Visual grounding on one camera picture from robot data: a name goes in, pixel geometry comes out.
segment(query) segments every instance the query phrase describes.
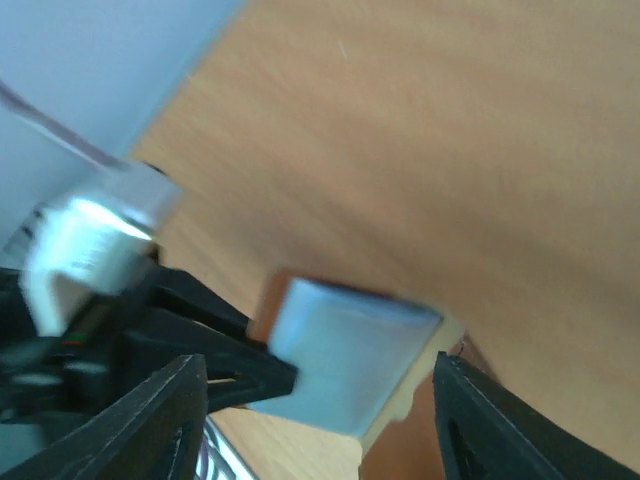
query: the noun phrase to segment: wood grain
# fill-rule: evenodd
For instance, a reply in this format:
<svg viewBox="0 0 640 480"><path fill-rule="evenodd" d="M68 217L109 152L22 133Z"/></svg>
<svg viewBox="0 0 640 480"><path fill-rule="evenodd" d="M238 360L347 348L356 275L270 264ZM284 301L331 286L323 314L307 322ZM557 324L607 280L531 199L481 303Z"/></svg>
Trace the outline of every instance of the wood grain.
<svg viewBox="0 0 640 480"><path fill-rule="evenodd" d="M249 410L225 410L216 423L261 480L356 480L355 439Z"/></svg>
<svg viewBox="0 0 640 480"><path fill-rule="evenodd" d="M630 0L251 4L137 152L189 191L170 262L249 314L283 267L446 306L508 388L640 470L639 21ZM258 470L278 448L248 446Z"/></svg>

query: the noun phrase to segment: cable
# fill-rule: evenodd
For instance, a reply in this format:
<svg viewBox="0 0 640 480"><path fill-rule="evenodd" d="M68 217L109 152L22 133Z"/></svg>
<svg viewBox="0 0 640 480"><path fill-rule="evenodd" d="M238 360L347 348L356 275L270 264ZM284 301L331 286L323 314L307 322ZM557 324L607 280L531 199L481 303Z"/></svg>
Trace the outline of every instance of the cable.
<svg viewBox="0 0 640 480"><path fill-rule="evenodd" d="M84 138L73 132L73 130L38 110L15 93L2 80L0 80L0 103L13 114L17 115L22 121L35 127L47 138L75 153L94 166L108 168L117 167L123 163L87 142Z"/></svg>

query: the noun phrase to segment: white object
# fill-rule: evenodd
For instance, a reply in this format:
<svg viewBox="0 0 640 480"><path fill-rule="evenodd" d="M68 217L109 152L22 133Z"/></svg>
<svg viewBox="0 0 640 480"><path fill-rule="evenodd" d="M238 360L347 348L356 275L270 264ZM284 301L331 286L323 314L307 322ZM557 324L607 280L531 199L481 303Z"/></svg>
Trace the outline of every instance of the white object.
<svg viewBox="0 0 640 480"><path fill-rule="evenodd" d="M440 322L427 307L296 279L268 341L299 368L295 389L250 407L362 438Z"/></svg>
<svg viewBox="0 0 640 480"><path fill-rule="evenodd" d="M180 189L148 165L106 170L53 205L31 242L20 284L40 336L61 336L94 294L131 282Z"/></svg>

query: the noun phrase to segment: wooden surface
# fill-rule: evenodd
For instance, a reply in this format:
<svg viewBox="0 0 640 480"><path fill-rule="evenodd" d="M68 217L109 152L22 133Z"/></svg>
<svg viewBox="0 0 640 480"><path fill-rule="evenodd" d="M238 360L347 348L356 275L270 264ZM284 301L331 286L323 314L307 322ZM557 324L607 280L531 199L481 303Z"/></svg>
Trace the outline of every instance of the wooden surface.
<svg viewBox="0 0 640 480"><path fill-rule="evenodd" d="M249 314L281 267L446 306L508 388L640 470L639 21L631 0L250 5L137 152L189 191L170 263ZM224 427L265 480L349 478L333 437L245 415Z"/></svg>

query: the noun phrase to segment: black plastic part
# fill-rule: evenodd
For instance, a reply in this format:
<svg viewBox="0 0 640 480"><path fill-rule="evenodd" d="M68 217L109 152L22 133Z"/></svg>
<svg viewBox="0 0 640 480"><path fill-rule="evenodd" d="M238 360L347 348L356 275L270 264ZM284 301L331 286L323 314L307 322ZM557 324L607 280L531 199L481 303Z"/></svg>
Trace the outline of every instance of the black plastic part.
<svg viewBox="0 0 640 480"><path fill-rule="evenodd" d="M436 427L448 480L638 480L457 356L438 355Z"/></svg>
<svg viewBox="0 0 640 480"><path fill-rule="evenodd" d="M0 480L191 480L206 413L205 362L180 357Z"/></svg>
<svg viewBox="0 0 640 480"><path fill-rule="evenodd" d="M288 395L297 369L246 336L249 319L187 272L161 269L151 301L126 332L126 384L171 358L200 353L207 363L209 412Z"/></svg>
<svg viewBox="0 0 640 480"><path fill-rule="evenodd" d="M158 257L157 250L150 254L138 282L120 296L89 301L62 338L20 331L5 337L3 431L7 424L37 424L34 445L46 446L182 355L205 359L207 412L292 391L296 368L247 338L249 319L188 273L158 265ZM31 324L17 276L6 273L0 327ZM0 456L8 441L0 438Z"/></svg>

